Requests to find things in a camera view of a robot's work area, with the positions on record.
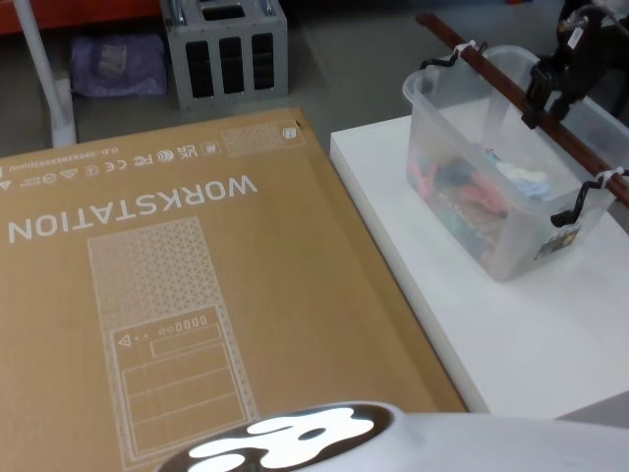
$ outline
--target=colorful items in bin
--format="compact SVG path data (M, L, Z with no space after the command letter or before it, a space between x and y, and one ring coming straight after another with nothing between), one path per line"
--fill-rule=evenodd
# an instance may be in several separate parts
M503 162L493 149L476 144L491 162L509 181L524 195L535 200L546 200L550 197L550 184L545 172L531 171L518 167L511 162Z
M503 217L463 199L456 188L438 192L430 207L477 261L490 266Z
M459 188L459 194L463 199L479 204L492 213L505 213L508 210L502 195L481 173L473 172L470 179L474 185Z
M425 168L415 161L410 161L408 165L409 180L415 191L423 199L429 199L434 194L434 176L437 166L434 162L429 163Z

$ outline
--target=clear plastic bin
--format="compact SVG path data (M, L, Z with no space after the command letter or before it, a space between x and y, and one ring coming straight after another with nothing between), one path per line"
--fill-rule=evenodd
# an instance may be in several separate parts
M515 46L485 56L521 89L538 62ZM493 278L569 252L613 202L609 191L591 190L577 223L554 227L550 217L572 208L592 176L542 130L530 130L464 60L412 74L404 94L413 103L409 182ZM629 131L590 99L576 103L563 124L609 165L629 162Z

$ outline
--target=black clip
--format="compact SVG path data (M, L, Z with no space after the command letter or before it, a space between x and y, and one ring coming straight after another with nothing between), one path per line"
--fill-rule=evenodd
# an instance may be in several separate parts
M483 43L481 44L481 47L479 47L479 52L481 54L483 54L485 52L485 50L487 49L487 47L488 47L488 44L486 43L486 41L483 41ZM420 66L420 71L422 71L423 69L425 69L428 66L452 67L454 64L456 64L456 61L458 61L458 59L459 59L459 52L458 51L455 51L454 54L452 54L449 57L449 59L446 59L446 60L443 60L443 59L427 59Z
M624 169L622 173L620 172L616 172L616 173L624 177L629 177L628 169ZM581 215L581 211L583 211L583 205L586 202L586 196L588 195L588 191L590 189L603 188L602 185L603 185L602 182L594 182L594 181L584 182L583 185L581 186L581 190L579 191L579 195L577 196L577 201L574 204L574 208L567 209L558 214L554 214L553 216L550 217L550 222L557 228L560 228L567 224L576 223L577 220L579 219L579 216Z

